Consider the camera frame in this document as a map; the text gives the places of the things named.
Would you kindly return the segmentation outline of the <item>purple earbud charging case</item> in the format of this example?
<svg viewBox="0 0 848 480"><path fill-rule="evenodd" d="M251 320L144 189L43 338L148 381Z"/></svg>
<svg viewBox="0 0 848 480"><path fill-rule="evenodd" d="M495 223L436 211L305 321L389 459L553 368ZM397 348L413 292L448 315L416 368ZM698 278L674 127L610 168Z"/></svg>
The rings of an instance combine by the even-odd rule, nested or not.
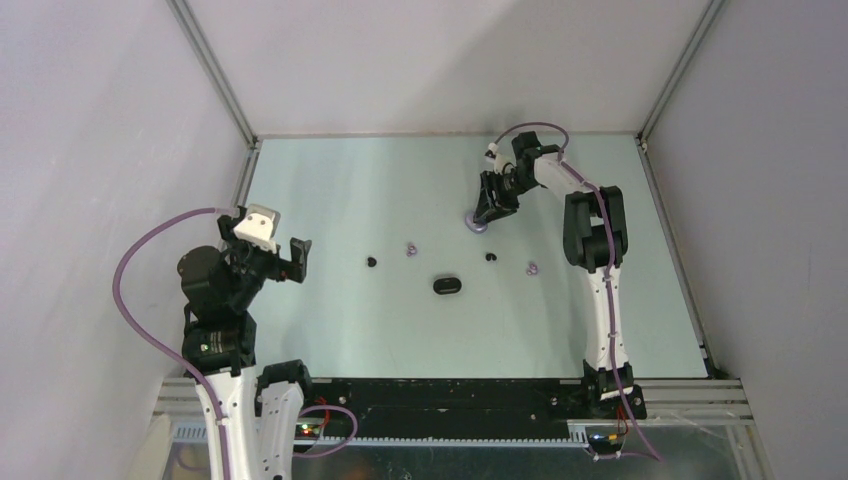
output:
<svg viewBox="0 0 848 480"><path fill-rule="evenodd" d="M487 231L488 224L486 222L478 223L475 220L475 216L473 212L469 212L466 214L465 218L466 227L474 234L482 234Z"/></svg>

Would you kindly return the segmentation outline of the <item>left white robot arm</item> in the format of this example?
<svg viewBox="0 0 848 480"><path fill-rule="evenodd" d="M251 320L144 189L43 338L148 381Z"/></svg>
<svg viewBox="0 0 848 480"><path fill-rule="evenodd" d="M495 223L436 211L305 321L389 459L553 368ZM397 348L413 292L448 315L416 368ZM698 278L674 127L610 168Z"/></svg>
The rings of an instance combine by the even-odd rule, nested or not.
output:
<svg viewBox="0 0 848 480"><path fill-rule="evenodd" d="M299 416L316 390L306 365L257 366L257 323L248 309L266 281L301 283L309 241L292 238L290 259L274 239L279 214L251 205L219 217L224 249L201 246L177 264L188 303L182 356L197 385L215 479L288 479Z"/></svg>

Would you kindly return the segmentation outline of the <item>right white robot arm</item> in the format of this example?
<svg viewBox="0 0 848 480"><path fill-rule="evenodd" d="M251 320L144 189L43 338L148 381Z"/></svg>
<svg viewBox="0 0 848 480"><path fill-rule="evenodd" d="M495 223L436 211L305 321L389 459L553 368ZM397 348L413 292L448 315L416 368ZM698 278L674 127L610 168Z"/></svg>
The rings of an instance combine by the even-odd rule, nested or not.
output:
<svg viewBox="0 0 848 480"><path fill-rule="evenodd" d="M562 249L577 268L588 308L581 402L596 418L622 412L626 419L646 416L641 388L625 347L620 302L622 263L629 239L623 193L600 186L571 166L564 144L544 145L533 131L511 142L506 157L498 142L484 157L491 168L480 175L476 206L465 223L475 233L515 214L520 196L535 188L553 194L562 208Z"/></svg>

